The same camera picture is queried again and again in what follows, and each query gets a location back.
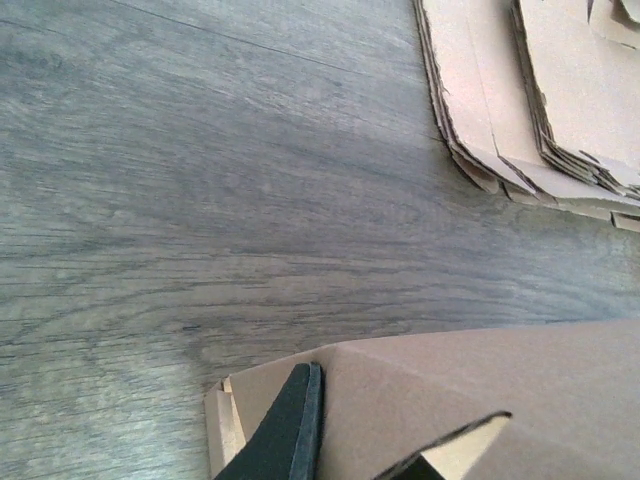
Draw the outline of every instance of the floor plank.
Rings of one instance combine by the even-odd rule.
[[[323,343],[637,316],[637,235],[452,166],[410,2],[3,0],[0,473],[206,478]]]

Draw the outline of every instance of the gray wood grain floor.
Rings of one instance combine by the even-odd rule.
[[[410,0],[1,0],[0,476],[204,479],[228,372],[637,316],[640,237],[491,197]]]

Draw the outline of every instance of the brown cardboard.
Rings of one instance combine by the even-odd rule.
[[[564,0],[554,1],[562,4]],[[563,5],[578,14],[576,2]],[[594,185],[595,167],[549,152],[554,164],[573,171],[580,181],[552,168],[538,153],[510,6],[510,0],[416,0],[434,110],[454,160],[476,184],[492,193],[497,186],[490,176],[497,175],[508,191],[518,189],[528,197],[549,194],[559,199],[563,210],[607,219],[611,218],[607,209],[637,214],[639,202]],[[582,2],[579,9],[586,21]],[[488,153],[490,142],[494,150]],[[496,158],[502,161],[502,170]],[[465,168],[465,162],[480,175]]]
[[[443,134],[458,153],[464,152],[467,158],[475,159],[499,178],[534,193],[528,182],[495,150],[473,51],[460,48],[460,45],[470,44],[466,19],[453,14],[452,10],[461,6],[464,0],[456,2],[448,5],[437,0],[424,0],[416,4],[432,99],[435,98],[434,109],[447,119],[444,122],[447,128],[443,129],[441,125]],[[429,55],[428,52],[432,51],[438,53]]]
[[[629,16],[629,20],[640,23],[640,0],[620,0],[624,10]]]
[[[549,2],[518,0],[514,14],[518,38],[526,43],[520,52],[532,67],[533,109],[549,148],[576,165],[595,167],[601,183],[616,192],[637,196],[639,52]]]
[[[415,452],[449,480],[638,478],[640,321],[360,340],[277,360],[229,377],[247,438],[311,360],[326,380],[319,479],[374,478]],[[205,399],[214,473],[219,392]]]

